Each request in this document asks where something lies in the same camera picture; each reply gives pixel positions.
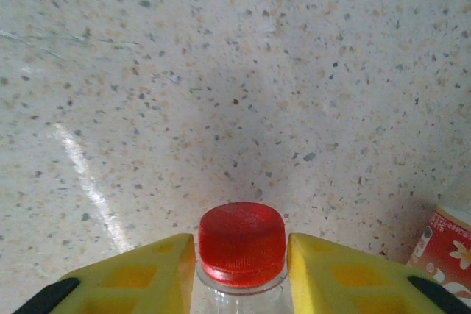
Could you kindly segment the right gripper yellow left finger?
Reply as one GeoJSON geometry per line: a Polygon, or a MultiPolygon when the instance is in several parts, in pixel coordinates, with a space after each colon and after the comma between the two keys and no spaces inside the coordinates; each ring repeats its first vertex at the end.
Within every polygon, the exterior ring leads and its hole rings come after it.
{"type": "Polygon", "coordinates": [[[180,233],[78,268],[13,314],[190,314],[194,238],[180,233]]]}

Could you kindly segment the red capped clear plastic bottle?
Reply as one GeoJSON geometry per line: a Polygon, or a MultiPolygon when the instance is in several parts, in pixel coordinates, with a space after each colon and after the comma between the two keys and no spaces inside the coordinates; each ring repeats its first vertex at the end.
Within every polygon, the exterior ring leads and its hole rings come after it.
{"type": "Polygon", "coordinates": [[[198,228],[202,314],[294,314],[286,248],[283,218],[268,205],[244,201],[208,210],[198,228]]]}

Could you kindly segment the crushed red labelled plastic bottle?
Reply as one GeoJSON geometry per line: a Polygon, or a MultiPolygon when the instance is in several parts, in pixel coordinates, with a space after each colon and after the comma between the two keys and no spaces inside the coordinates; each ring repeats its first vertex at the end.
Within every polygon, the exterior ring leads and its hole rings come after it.
{"type": "Polygon", "coordinates": [[[429,274],[471,307],[471,214],[438,206],[407,265],[429,274]]]}

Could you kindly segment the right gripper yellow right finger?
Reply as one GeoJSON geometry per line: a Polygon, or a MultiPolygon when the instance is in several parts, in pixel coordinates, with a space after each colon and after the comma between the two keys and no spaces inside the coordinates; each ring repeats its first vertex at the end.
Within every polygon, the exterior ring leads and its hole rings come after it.
{"type": "Polygon", "coordinates": [[[470,314],[435,279],[304,233],[288,237],[294,314],[470,314]]]}

